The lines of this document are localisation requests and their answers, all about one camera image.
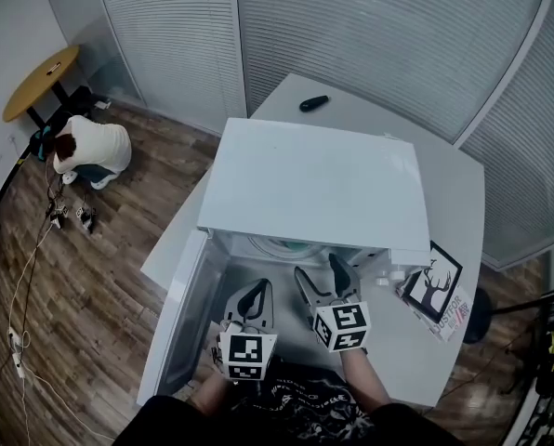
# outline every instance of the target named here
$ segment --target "round yellow table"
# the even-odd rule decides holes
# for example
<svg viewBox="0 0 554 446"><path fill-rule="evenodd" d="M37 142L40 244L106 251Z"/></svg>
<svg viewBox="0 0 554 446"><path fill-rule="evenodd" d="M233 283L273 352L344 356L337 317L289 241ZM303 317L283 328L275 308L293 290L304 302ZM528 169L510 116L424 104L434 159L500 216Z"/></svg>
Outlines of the round yellow table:
<svg viewBox="0 0 554 446"><path fill-rule="evenodd" d="M40 129L46 127L46 123L35 111L33 104L51 88L62 106L70 106L70 99L59 79L69 70L78 56L79 46L69 46L35 68L8 100L2 113L3 121L8 123L27 112Z"/></svg>

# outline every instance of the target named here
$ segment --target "white chest freezer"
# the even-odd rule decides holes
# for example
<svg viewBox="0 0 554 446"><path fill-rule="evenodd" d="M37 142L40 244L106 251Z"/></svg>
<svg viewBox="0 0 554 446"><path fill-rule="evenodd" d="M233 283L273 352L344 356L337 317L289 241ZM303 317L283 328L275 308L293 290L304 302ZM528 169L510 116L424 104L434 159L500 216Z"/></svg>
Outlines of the white chest freezer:
<svg viewBox="0 0 554 446"><path fill-rule="evenodd" d="M306 322L294 267L328 282L329 253L378 289L429 264L429 229L412 144L311 125L230 119L198 219L167 294L138 403L190 380L209 323L240 287L273 286L276 353L333 367Z"/></svg>

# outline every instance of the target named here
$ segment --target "white shirt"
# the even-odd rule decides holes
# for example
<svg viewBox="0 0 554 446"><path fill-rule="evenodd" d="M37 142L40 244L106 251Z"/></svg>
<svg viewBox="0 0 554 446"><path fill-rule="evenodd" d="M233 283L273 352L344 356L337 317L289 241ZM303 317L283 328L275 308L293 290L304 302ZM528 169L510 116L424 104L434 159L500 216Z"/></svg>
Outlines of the white shirt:
<svg viewBox="0 0 554 446"><path fill-rule="evenodd" d="M59 136L72 134L76 149L72 157L63 161L54 156L54 169L59 174L73 170L77 165L101 165L115 174L128 167L132 149L130 137L121 125L97 124L82 115L74 115L60 131Z"/></svg>

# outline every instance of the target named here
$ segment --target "white countertop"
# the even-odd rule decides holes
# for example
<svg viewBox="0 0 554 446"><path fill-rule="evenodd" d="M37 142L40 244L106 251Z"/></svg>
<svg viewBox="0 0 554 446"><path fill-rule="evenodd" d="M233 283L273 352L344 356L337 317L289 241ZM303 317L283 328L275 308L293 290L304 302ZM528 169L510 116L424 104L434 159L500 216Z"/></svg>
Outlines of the white countertop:
<svg viewBox="0 0 554 446"><path fill-rule="evenodd" d="M301 112L305 99L331 100ZM462 266L459 283L474 296L483 239L483 167L447 142L375 104L290 74L254 113L253 119L321 125L411 142L420 167L431 239ZM145 261L142 271L165 289L196 226L208 173L195 187ZM404 303L388 290L364 288L372 331L368 357L395 400L433 406L455 365L465 326L447 344L439 343Z"/></svg>

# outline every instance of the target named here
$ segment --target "freezer door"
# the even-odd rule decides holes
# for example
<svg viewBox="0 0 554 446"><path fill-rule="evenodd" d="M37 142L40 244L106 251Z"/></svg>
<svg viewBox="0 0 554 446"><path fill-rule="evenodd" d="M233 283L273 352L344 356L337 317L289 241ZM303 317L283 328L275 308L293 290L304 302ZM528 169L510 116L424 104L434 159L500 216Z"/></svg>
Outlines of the freezer door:
<svg viewBox="0 0 554 446"><path fill-rule="evenodd" d="M357 132L229 119L198 226L305 243L422 252L414 146Z"/></svg>
<svg viewBox="0 0 554 446"><path fill-rule="evenodd" d="M228 259L208 233L191 233L157 322L138 404L153 395L171 395L191 379Z"/></svg>

